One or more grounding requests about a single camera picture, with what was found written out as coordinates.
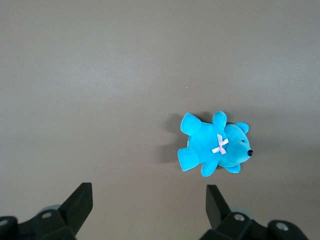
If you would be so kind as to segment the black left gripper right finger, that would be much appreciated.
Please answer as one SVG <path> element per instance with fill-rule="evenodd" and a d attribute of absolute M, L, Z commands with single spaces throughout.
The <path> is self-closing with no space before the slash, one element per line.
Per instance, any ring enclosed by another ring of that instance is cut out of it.
<path fill-rule="evenodd" d="M 295 224 L 272 220 L 262 226 L 247 214 L 232 211 L 216 185 L 206 186 L 205 210 L 211 226 L 202 240 L 307 240 Z"/>

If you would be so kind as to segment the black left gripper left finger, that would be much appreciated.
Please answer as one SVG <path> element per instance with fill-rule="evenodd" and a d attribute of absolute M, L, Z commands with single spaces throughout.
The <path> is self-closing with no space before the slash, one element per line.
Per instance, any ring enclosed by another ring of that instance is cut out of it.
<path fill-rule="evenodd" d="M 28 221 L 0 218 L 2 240 L 75 240 L 93 209 L 92 183 L 83 182 L 58 209 L 43 210 Z"/>

